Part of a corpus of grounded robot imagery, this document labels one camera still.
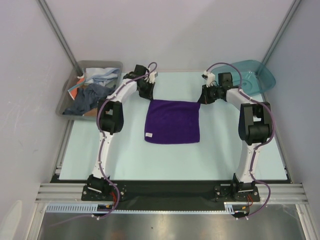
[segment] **gray plastic bin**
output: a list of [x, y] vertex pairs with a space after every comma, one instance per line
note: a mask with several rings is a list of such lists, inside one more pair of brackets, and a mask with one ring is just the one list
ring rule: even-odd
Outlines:
[[[84, 60], [78, 62], [79, 66], [82, 69], [86, 68], [118, 68], [120, 69], [119, 77], [115, 80], [110, 82], [107, 86], [112, 87], [113, 85], [116, 85], [116, 88], [120, 85], [121, 82], [121, 73], [123, 64], [120, 61], [90, 61], [90, 60]], [[59, 116], [62, 116], [67, 119], [71, 120], [91, 120], [95, 121], [96, 117], [94, 116], [76, 116], [76, 115], [63, 115], [63, 112], [66, 108], [69, 108], [74, 100], [71, 98], [71, 96], [68, 93], [68, 89], [72, 88], [74, 85], [78, 82], [77, 73], [76, 70], [73, 69], [71, 71], [69, 79], [65, 82], [63, 89], [62, 89], [62, 96], [60, 98], [60, 101], [58, 103], [58, 106], [56, 107], [56, 114]]]

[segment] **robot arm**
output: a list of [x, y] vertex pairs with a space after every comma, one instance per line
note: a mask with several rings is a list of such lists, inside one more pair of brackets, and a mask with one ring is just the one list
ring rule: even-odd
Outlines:
[[111, 186], [109, 186], [109, 183], [104, 179], [102, 171], [107, 177], [111, 174], [110, 161], [114, 161], [114, 159], [110, 159], [108, 154], [114, 136], [122, 130], [124, 125], [123, 103], [136, 91], [139, 92], [139, 96], [142, 98], [148, 100], [153, 99], [153, 89], [157, 72], [153, 71], [147, 78], [135, 80], [138, 77], [146, 75], [149, 71], [150, 69], [144, 66], [136, 65], [133, 72], [123, 77], [121, 86], [118, 87], [113, 94], [108, 96], [107, 99], [109, 99], [109, 101], [105, 105], [104, 102], [106, 99], [99, 101], [98, 112], [101, 111], [104, 105], [98, 120], [99, 127], [102, 130], [102, 132], [99, 133], [99, 153], [92, 174], [87, 179], [86, 185], [83, 188], [83, 191], [86, 192], [85, 195], [82, 195], [81, 199], [83, 201], [90, 201], [92, 197], [103, 200], [105, 196], [109, 194]]
[[253, 192], [255, 181], [252, 175], [255, 176], [259, 153], [262, 149], [259, 147], [256, 150], [256, 146], [265, 143], [271, 136], [273, 127], [271, 116], [261, 105], [250, 102], [250, 97], [242, 89], [233, 86], [230, 72], [220, 73], [217, 85], [208, 84], [209, 79], [215, 79], [212, 75], [213, 73], [208, 72], [202, 75], [207, 80], [207, 84], [202, 86], [202, 94], [198, 103], [211, 104], [222, 99], [240, 111], [238, 133], [242, 140], [242, 152], [238, 168], [233, 175], [231, 192], [233, 195]]

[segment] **gray cloth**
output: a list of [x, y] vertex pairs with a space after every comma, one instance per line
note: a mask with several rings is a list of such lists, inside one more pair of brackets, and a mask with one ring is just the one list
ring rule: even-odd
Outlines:
[[82, 116], [91, 109], [98, 107], [99, 99], [104, 99], [116, 90], [116, 85], [112, 88], [92, 83], [86, 88], [78, 88], [78, 93], [74, 99], [73, 105], [64, 110], [64, 115]]

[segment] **blue cloth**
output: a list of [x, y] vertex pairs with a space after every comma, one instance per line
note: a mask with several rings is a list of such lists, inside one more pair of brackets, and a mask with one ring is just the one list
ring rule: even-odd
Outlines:
[[116, 85], [109, 88], [95, 83], [90, 84], [86, 88], [79, 87], [73, 105], [64, 110], [63, 114], [82, 116], [91, 109], [97, 108], [99, 99], [106, 98], [112, 94], [115, 89]]
[[106, 86], [111, 81], [118, 78], [120, 73], [119, 68], [115, 67], [90, 67], [85, 69], [85, 81], [84, 84], [99, 84]]

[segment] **cable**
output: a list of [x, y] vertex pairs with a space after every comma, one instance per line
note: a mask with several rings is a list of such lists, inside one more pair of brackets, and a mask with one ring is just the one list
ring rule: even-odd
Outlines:
[[250, 194], [248, 194], [247, 199], [248, 199], [248, 207], [251, 207], [254, 204], [254, 200], [252, 199]]
[[[148, 77], [151, 73], [153, 73], [153, 72], [157, 69], [158, 64], [153, 61], [153, 62], [151, 62], [151, 63], [148, 65], [148, 68], [150, 68], [151, 65], [155, 65], [155, 66], [154, 66], [154, 68], [153, 68], [152, 70], [148, 71], [148, 73], [146, 73], [145, 75], [142, 75], [142, 76], [136, 77], [136, 78], [134, 78], [134, 79], [132, 79], [132, 80], [129, 80], [129, 81], [127, 81], [125, 84], [124, 84], [124, 83], [121, 84], [120, 87], [116, 90], [115, 95], [118, 95], [119, 92], [125, 87], [125, 85], [127, 85], [127, 84], [129, 84], [129, 83], [132, 83], [132, 82], [134, 82], [134, 81], [137, 81], [137, 80], [139, 80], [139, 79]], [[99, 154], [98, 154], [99, 168], [100, 168], [100, 171], [101, 171], [101, 174], [102, 174], [103, 178], [104, 178], [111, 186], [113, 186], [114, 189], [116, 190], [117, 197], [114, 196], [114, 197], [116, 197], [116, 202], [115, 202], [115, 204], [113, 205], [113, 208], [112, 208], [108, 213], [106, 213], [105, 215], [96, 217], [97, 220], [99, 220], [99, 219], [104, 219], [104, 218], [106, 218], [109, 214], [111, 214], [111, 213], [116, 209], [116, 207], [118, 206], [118, 203], [119, 203], [119, 200], [120, 200], [120, 192], [119, 192], [118, 187], [117, 187], [112, 181], [110, 181], [110, 180], [108, 179], [108, 177], [105, 175], [105, 173], [104, 173], [104, 171], [103, 171], [103, 168], [102, 168], [102, 165], [101, 165], [101, 153], [102, 153], [103, 145], [104, 145], [105, 140], [106, 140], [106, 134], [105, 134], [105, 132], [104, 132], [104, 131], [101, 129], [101, 127], [100, 127], [100, 116], [101, 116], [101, 114], [102, 114], [102, 112], [103, 112], [103, 109], [104, 109], [104, 107], [106, 106], [106, 104], [107, 104], [109, 101], [113, 100], [114, 98], [115, 98], [115, 96], [113, 96], [113, 97], [111, 97], [111, 98], [107, 98], [107, 99], [104, 101], [104, 103], [102, 104], [102, 106], [101, 106], [101, 108], [100, 108], [100, 110], [99, 110], [99, 112], [98, 112], [98, 114], [97, 114], [97, 117], [96, 117], [96, 125], [97, 125], [99, 131], [100, 131], [100, 132], [102, 133], [102, 135], [103, 135], [103, 139], [102, 139], [102, 142], [101, 142], [101, 145], [100, 145], [100, 149], [99, 149]], [[63, 220], [63, 221], [60, 221], [60, 222], [51, 224], [49, 227], [55, 227], [55, 226], [58, 226], [58, 225], [67, 223], [67, 222], [72, 221], [72, 220], [75, 220], [75, 219], [80, 219], [80, 218], [84, 218], [84, 217], [92, 217], [92, 216], [93, 216], [93, 215], [88, 215], [88, 214], [82, 214], [82, 215], [74, 216], [74, 217], [71, 217], [71, 218], [69, 218], [69, 219], [66, 219], [66, 220]]]
[[113, 197], [113, 205], [115, 205], [117, 201], [116, 195], [114, 194], [113, 191], [110, 193], [110, 195]]
[[233, 69], [235, 69], [235, 70], [238, 72], [238, 74], [239, 74], [239, 76], [240, 76], [240, 84], [238, 85], [238, 92], [239, 92], [239, 94], [240, 94], [241, 96], [243, 96], [244, 98], [246, 98], [247, 100], [249, 100], [250, 102], [253, 102], [253, 103], [255, 103], [255, 104], [259, 104], [259, 105], [261, 105], [264, 109], [266, 109], [266, 111], [267, 111], [268, 114], [270, 115], [271, 121], [272, 121], [272, 132], [271, 132], [270, 138], [269, 138], [266, 142], [261, 143], [261, 144], [259, 144], [258, 146], [256, 146], [256, 147], [254, 148], [254, 152], [253, 152], [253, 154], [252, 154], [252, 158], [251, 158], [251, 162], [250, 162], [250, 169], [249, 169], [250, 175], [251, 175], [252, 179], [253, 179], [256, 183], [265, 185], [265, 186], [268, 188], [268, 196], [267, 196], [264, 204], [263, 204], [257, 211], [249, 214], [249, 215], [248, 215], [248, 217], [249, 217], [249, 216], [252, 216], [252, 215], [260, 212], [260, 211], [268, 204], [269, 199], [270, 199], [270, 197], [271, 197], [271, 188], [270, 188], [270, 186], [269, 186], [267, 183], [265, 183], [265, 182], [263, 182], [263, 181], [260, 181], [260, 180], [257, 180], [257, 179], [255, 178], [255, 176], [253, 175], [253, 166], [254, 166], [254, 162], [255, 162], [255, 157], [256, 157], [256, 154], [257, 154], [257, 150], [258, 150], [260, 147], [262, 147], [262, 146], [270, 143], [270, 142], [272, 141], [272, 139], [275, 137], [275, 134], [276, 134], [276, 121], [275, 121], [274, 115], [272, 114], [272, 112], [270, 111], [270, 109], [269, 109], [264, 103], [259, 102], [259, 101], [256, 101], [256, 100], [252, 99], [251, 97], [249, 97], [248, 95], [246, 95], [244, 92], [242, 92], [242, 82], [243, 82], [242, 74], [241, 74], [241, 72], [239, 71], [239, 69], [236, 68], [234, 65], [232, 65], [232, 64], [230, 64], [230, 63], [227, 63], [227, 62], [217, 62], [217, 63], [215, 63], [215, 64], [212, 64], [210, 67], [208, 67], [208, 69], [207, 69], [206, 71], [209, 72], [212, 67], [214, 67], [214, 66], [216, 66], [216, 65], [221, 65], [221, 64], [222, 64], [222, 65], [228, 65], [228, 66], [232, 67]]
[[[137, 80], [139, 80], [139, 79], [148, 77], [151, 73], [153, 73], [153, 72], [157, 69], [158, 64], [153, 61], [153, 62], [151, 62], [151, 63], [148, 65], [148, 68], [149, 68], [151, 65], [155, 65], [154, 68], [153, 68], [151, 71], [149, 71], [149, 72], [146, 73], [145, 75], [138, 76], [138, 77], [136, 77], [136, 78], [134, 78], [134, 79], [132, 79], [132, 80], [127, 81], [126, 83], [121, 84], [120, 87], [119, 87], [119, 88], [117, 89], [117, 91], [115, 92], [115, 94], [118, 95], [119, 92], [125, 87], [125, 85], [127, 85], [127, 84], [129, 84], [129, 83], [132, 83], [132, 82], [134, 82], [134, 81], [137, 81]], [[104, 131], [101, 129], [101, 127], [100, 127], [100, 123], [99, 123], [99, 121], [100, 121], [100, 116], [101, 116], [101, 113], [102, 113], [104, 107], [107, 105], [107, 103], [108, 103], [109, 101], [113, 100], [114, 98], [115, 98], [115, 96], [113, 96], [113, 97], [111, 97], [111, 98], [107, 98], [107, 99], [104, 101], [104, 103], [102, 104], [102, 106], [101, 106], [101, 108], [100, 108], [100, 110], [99, 110], [99, 112], [98, 112], [98, 114], [97, 114], [97, 117], [96, 117], [96, 125], [97, 125], [99, 131], [102, 133], [103, 137], [106, 137], [106, 135], [105, 135]]]

